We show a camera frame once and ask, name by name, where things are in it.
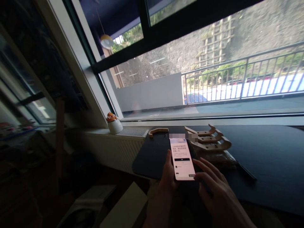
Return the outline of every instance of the glass pane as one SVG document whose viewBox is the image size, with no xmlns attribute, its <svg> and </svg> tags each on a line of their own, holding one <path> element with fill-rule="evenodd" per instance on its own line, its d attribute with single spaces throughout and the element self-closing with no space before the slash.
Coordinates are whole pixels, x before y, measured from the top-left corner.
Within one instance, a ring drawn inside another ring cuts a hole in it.
<svg viewBox="0 0 304 228">
<path fill-rule="evenodd" d="M 111 68 L 123 116 L 304 111 L 304 42 L 297 32 L 304 11 L 297 3 L 283 14 L 270 0 L 260 2 Z M 297 24 L 289 23 L 294 15 Z"/>
<path fill-rule="evenodd" d="M 9 84 L 11 89 L 21 100 L 29 97 L 30 95 L 40 92 L 32 76 L 24 69 L 22 63 L 19 61 L 17 56 L 12 51 L 11 47 L 7 44 L 6 40 L 1 35 L 0 43 L 0 61 L 13 77 L 10 78 L 8 75 L 2 75 L 2 79 L 7 84 Z"/>
<path fill-rule="evenodd" d="M 151 26 L 195 1 L 196 0 L 147 0 Z"/>
<path fill-rule="evenodd" d="M 116 53 L 143 38 L 142 25 L 139 23 L 114 39 L 113 53 Z"/>
<path fill-rule="evenodd" d="M 26 106 L 41 124 L 56 123 L 56 110 L 46 98 L 33 101 Z"/>
<path fill-rule="evenodd" d="M 80 4 L 100 55 L 108 57 L 107 50 L 113 54 L 143 38 L 136 1 L 82 0 Z"/>
</svg>

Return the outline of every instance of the pendant lamp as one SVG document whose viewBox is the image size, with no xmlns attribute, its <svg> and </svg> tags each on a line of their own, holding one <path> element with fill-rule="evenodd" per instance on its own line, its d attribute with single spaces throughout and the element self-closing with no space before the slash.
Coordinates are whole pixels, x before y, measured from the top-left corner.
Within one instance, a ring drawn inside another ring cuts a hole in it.
<svg viewBox="0 0 304 228">
<path fill-rule="evenodd" d="M 102 27 L 102 31 L 104 32 L 104 28 L 103 28 L 103 26 L 101 24 L 101 20 L 100 20 L 100 17 L 99 17 L 99 14 L 98 14 L 96 6 L 95 6 L 95 9 L 96 9 L 96 13 L 97 13 L 100 25 Z M 105 34 L 105 32 L 100 37 L 100 43 L 101 43 L 101 46 L 103 46 L 106 49 L 111 49 L 111 47 L 114 45 L 114 41 L 112 40 L 112 38 L 109 35 Z"/>
</svg>

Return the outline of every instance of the radiator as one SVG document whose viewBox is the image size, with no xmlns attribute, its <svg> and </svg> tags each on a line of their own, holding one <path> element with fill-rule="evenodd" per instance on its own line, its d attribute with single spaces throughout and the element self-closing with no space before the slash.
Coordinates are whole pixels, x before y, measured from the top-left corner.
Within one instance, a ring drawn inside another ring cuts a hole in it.
<svg viewBox="0 0 304 228">
<path fill-rule="evenodd" d="M 123 129 L 119 134 L 111 135 L 108 129 L 69 130 L 66 135 L 78 149 L 93 153 L 102 165 L 133 174 L 132 163 L 148 132 Z"/>
</svg>

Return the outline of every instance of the metal railing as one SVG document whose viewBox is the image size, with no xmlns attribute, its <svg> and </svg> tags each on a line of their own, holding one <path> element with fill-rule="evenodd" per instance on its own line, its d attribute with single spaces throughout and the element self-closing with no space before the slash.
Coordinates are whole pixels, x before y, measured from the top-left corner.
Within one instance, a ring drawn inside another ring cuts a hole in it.
<svg viewBox="0 0 304 228">
<path fill-rule="evenodd" d="M 183 73 L 184 104 L 304 91 L 303 58 L 304 41 Z"/>
</svg>

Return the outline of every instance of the lamp cord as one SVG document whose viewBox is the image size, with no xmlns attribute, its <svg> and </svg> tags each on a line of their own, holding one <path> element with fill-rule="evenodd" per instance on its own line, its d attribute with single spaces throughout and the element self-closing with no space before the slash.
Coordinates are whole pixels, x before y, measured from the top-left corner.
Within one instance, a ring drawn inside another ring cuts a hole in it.
<svg viewBox="0 0 304 228">
<path fill-rule="evenodd" d="M 96 9 L 96 13 L 97 13 L 97 16 L 98 16 L 98 19 L 99 19 L 100 25 L 101 25 L 101 27 L 102 27 L 102 31 L 104 32 L 104 28 L 103 28 L 102 23 L 101 23 L 101 21 L 100 21 L 100 17 L 99 17 L 99 14 L 98 14 L 98 11 L 97 11 L 97 7 L 96 7 L 96 5 L 95 5 L 95 9 Z"/>
</svg>

